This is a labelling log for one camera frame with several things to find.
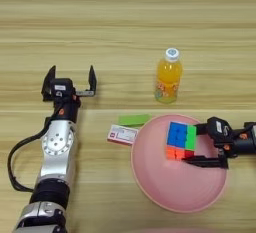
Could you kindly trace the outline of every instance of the red block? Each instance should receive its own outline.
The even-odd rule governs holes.
[[[182,158],[185,158],[185,149],[176,149],[176,160],[181,160]]]
[[[167,159],[175,159],[175,147],[167,145],[166,158]]]
[[[185,158],[193,157],[194,155],[195,155],[194,151],[192,151],[192,150],[185,150]]]

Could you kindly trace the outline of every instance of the black cable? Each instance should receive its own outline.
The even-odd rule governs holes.
[[[45,124],[44,128],[37,134],[27,137],[26,139],[18,142],[10,151],[9,155],[8,155],[8,160],[7,160],[7,170],[8,170],[8,175],[9,175],[9,179],[10,182],[12,184],[12,187],[17,190],[17,191],[22,191],[22,192],[33,192],[34,189],[28,188],[23,186],[22,184],[20,184],[16,177],[13,175],[12,172],[12,157],[14,155],[14,153],[20,149],[22,146],[40,139],[49,129],[49,126],[51,124],[51,121],[58,115],[59,111],[61,110],[61,108],[63,107],[65,101],[61,101],[60,106],[54,111],[54,113],[52,114],[52,116],[49,118],[49,120],[47,121],[47,123]]]

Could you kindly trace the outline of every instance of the orange juice bottle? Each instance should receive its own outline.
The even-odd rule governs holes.
[[[177,99],[177,92],[182,75],[179,51],[175,48],[166,50],[165,57],[157,66],[155,97],[162,103],[171,103]]]

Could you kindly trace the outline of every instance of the green sticky note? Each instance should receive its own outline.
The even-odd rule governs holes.
[[[118,124],[123,126],[141,126],[151,119],[151,115],[125,115],[119,116]]]

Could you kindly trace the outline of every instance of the bottle label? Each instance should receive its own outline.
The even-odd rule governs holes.
[[[156,98],[176,97],[178,88],[179,88],[179,83],[178,82],[173,82],[171,84],[166,84],[166,83],[164,83],[160,80],[157,80],[157,83],[156,83]]]

